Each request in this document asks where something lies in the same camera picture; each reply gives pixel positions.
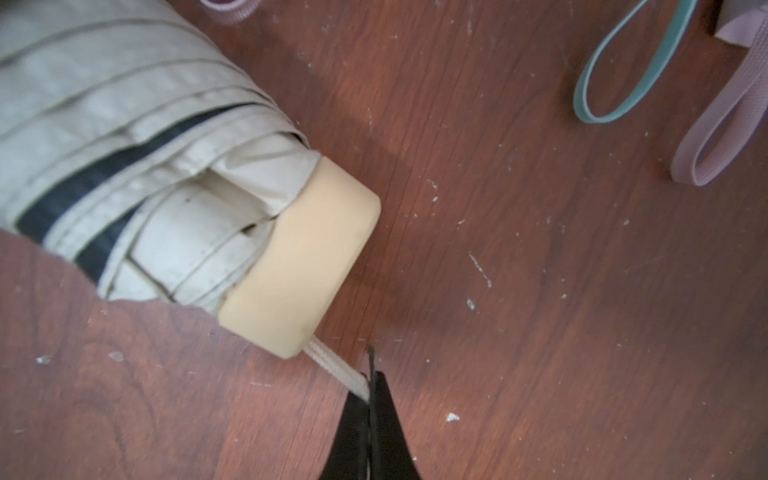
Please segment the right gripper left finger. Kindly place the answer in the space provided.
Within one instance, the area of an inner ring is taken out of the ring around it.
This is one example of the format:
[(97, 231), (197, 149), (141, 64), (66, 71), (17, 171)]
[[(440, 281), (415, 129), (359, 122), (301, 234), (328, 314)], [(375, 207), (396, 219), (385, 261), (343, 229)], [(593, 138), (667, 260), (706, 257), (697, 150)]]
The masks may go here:
[(349, 392), (320, 480), (368, 478), (368, 421), (368, 404)]

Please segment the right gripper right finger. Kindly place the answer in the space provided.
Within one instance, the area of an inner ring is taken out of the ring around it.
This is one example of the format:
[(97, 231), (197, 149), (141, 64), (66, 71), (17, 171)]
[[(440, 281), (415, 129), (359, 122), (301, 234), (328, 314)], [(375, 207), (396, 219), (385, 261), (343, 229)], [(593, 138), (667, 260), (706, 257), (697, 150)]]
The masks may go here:
[(375, 480), (420, 480), (409, 451), (386, 377), (375, 365), (375, 350), (367, 347), (369, 360), (369, 470)]

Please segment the cream sleeved umbrella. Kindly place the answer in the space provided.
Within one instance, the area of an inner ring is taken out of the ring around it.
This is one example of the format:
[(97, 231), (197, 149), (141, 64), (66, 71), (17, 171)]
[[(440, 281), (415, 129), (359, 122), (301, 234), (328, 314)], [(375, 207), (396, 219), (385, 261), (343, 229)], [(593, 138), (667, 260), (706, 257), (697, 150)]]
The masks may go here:
[(2, 3), (1, 227), (102, 298), (203, 309), (368, 400), (315, 332), (380, 212), (168, 3)]

